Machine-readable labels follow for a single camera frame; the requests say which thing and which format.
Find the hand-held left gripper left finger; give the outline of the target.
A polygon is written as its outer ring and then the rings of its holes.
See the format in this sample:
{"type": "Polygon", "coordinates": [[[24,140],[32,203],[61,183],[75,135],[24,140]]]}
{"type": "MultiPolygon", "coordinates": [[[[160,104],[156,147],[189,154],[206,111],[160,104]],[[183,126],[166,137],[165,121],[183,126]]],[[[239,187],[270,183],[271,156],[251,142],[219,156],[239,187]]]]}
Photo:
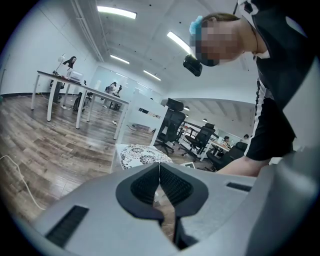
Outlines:
{"type": "Polygon", "coordinates": [[[153,206],[158,163],[86,181],[45,210],[34,229],[76,256],[173,256],[178,248],[161,229],[153,206]]]}

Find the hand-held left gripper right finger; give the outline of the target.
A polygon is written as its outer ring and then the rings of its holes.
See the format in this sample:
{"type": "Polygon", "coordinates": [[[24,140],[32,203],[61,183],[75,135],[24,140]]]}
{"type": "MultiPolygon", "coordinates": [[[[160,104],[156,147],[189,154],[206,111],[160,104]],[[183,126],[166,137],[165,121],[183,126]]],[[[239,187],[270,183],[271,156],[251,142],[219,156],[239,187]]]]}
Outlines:
{"type": "Polygon", "coordinates": [[[188,248],[215,232],[252,189],[254,177],[159,165],[160,186],[174,207],[173,243],[188,248]]]}

